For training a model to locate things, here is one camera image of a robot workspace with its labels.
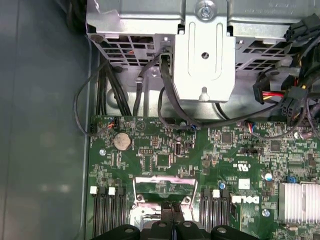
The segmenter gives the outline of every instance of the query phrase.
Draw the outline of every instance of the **screw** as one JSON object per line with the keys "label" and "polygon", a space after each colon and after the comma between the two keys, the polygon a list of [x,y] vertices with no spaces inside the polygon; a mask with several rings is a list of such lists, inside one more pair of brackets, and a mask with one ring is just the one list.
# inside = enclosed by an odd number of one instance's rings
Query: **screw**
{"label": "screw", "polygon": [[100,44],[100,43],[102,43],[102,42],[104,41],[104,37],[103,37],[103,36],[100,36],[100,35],[98,35],[98,34],[92,34],[92,35],[90,36],[90,39],[91,39],[92,41],[94,41],[95,43],[97,43],[97,44]]}
{"label": "screw", "polygon": [[185,221],[185,222],[183,223],[183,226],[189,228],[189,227],[191,227],[191,222]]}
{"label": "screw", "polygon": [[269,212],[269,210],[268,209],[264,209],[263,211],[262,211],[262,216],[264,216],[264,217],[269,217],[270,216],[270,212]]}
{"label": "screw", "polygon": [[208,59],[208,58],[209,58],[209,53],[203,52],[203,53],[201,54],[201,57],[202,57],[203,59]]}
{"label": "screw", "polygon": [[221,234],[225,234],[227,232],[227,230],[224,227],[218,227],[217,231]]}
{"label": "screw", "polygon": [[100,149],[100,151],[99,151],[99,154],[101,155],[101,156],[105,156],[106,155],[106,150],[105,149]]}
{"label": "screw", "polygon": [[201,17],[204,18],[204,19],[208,19],[211,15],[211,9],[210,7],[208,6],[204,6],[202,9],[201,9]]}
{"label": "screw", "polygon": [[155,69],[155,70],[153,70],[152,71],[152,73],[151,73],[151,75],[152,75],[152,77],[156,77],[156,76],[158,76],[158,74],[157,74],[157,70]]}

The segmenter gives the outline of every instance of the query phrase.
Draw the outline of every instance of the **yellow wire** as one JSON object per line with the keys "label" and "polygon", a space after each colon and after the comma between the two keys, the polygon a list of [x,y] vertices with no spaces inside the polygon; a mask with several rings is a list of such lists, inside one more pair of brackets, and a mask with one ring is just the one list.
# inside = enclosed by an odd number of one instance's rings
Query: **yellow wire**
{"label": "yellow wire", "polygon": [[263,98],[263,100],[267,100],[267,99],[270,99],[270,98],[272,98],[272,97],[274,97],[274,96],[265,96],[265,97]]}

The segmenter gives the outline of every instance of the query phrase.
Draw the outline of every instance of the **red wire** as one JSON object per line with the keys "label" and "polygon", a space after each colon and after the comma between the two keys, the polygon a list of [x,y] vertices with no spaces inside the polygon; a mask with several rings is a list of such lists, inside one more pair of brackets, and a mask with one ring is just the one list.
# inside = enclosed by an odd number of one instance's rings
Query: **red wire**
{"label": "red wire", "polygon": [[269,97],[269,96],[275,96],[275,97],[283,97],[283,93],[276,93],[276,92],[271,92],[271,93],[262,93],[264,97]]}

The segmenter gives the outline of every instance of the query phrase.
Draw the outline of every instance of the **chip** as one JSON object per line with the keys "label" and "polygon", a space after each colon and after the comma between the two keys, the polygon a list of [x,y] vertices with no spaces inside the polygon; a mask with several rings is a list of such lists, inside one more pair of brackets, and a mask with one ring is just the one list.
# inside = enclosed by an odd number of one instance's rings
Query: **chip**
{"label": "chip", "polygon": [[223,132],[221,136],[221,142],[223,144],[231,144],[232,143],[232,133],[231,132]]}
{"label": "chip", "polygon": [[270,142],[270,151],[271,152],[280,152],[281,141],[271,141]]}
{"label": "chip", "polygon": [[202,173],[208,175],[210,173],[210,168],[204,168]]}
{"label": "chip", "polygon": [[266,187],[267,188],[273,188],[274,187],[274,182],[273,181],[267,181],[266,182]]}
{"label": "chip", "polygon": [[309,166],[315,168],[317,166],[317,162],[315,160],[313,160],[313,159],[309,160]]}
{"label": "chip", "polygon": [[209,161],[209,160],[204,160],[202,162],[202,165],[204,168],[210,168],[210,164],[211,164],[211,161]]}
{"label": "chip", "polygon": [[156,158],[157,167],[169,167],[169,155],[157,155]]}

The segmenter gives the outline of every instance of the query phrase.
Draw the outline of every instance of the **usb port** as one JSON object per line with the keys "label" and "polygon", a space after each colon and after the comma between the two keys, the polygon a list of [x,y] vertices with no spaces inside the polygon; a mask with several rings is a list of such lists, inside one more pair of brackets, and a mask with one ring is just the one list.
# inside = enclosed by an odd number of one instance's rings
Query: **usb port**
{"label": "usb port", "polygon": [[175,144],[174,153],[175,153],[175,155],[180,155],[181,154],[181,143],[180,142],[177,142]]}

